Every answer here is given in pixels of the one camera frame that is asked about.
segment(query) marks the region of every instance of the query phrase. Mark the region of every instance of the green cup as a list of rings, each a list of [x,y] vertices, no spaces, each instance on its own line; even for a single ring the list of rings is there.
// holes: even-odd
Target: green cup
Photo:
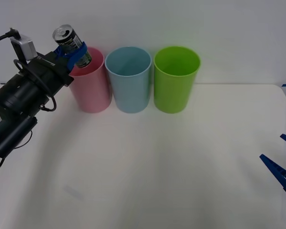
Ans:
[[[185,109],[189,100],[200,58],[192,50],[170,46],[154,57],[154,103],[166,113]]]

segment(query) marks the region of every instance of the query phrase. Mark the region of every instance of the plastic cup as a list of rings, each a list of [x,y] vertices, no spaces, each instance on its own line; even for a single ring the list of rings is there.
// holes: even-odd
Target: plastic cup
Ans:
[[[84,112],[98,113],[110,105],[112,93],[103,54],[92,47],[88,47],[88,52],[92,56],[92,61],[84,68],[74,66],[70,73],[70,76],[74,78],[70,89],[77,104]]]
[[[150,94],[150,54],[137,47],[122,47],[107,55],[109,73],[117,107],[126,113],[144,110]]]
[[[154,103],[166,113],[182,111],[189,100],[200,66],[199,56],[192,50],[171,46],[154,57]]]

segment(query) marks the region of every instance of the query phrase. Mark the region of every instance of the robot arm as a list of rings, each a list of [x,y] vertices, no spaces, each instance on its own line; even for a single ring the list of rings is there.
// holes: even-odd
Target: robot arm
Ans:
[[[20,35],[12,28],[9,33],[19,59],[14,60],[19,72],[0,89],[2,161],[37,124],[35,115],[40,110],[56,109],[55,94],[63,86],[71,84],[73,78],[69,73],[74,64],[87,52],[87,46],[83,42],[81,48],[69,54],[65,54],[58,47],[55,51],[42,55],[36,52],[30,38]],[[53,101],[52,109],[45,107],[49,101],[48,97]]]

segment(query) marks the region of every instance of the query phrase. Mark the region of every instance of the white wall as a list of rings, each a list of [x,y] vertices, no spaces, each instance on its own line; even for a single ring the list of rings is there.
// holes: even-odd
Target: white wall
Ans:
[[[202,58],[197,83],[286,79],[286,0],[0,0],[0,35],[12,26],[39,52],[56,47],[52,32],[66,23],[104,53],[189,46]],[[16,73],[15,57],[9,41],[0,42],[0,82]]]

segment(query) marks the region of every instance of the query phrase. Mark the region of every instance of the can lid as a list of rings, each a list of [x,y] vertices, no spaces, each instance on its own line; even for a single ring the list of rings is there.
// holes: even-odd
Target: can lid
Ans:
[[[71,35],[72,30],[71,25],[62,25],[54,30],[52,37],[56,41],[64,40]]]

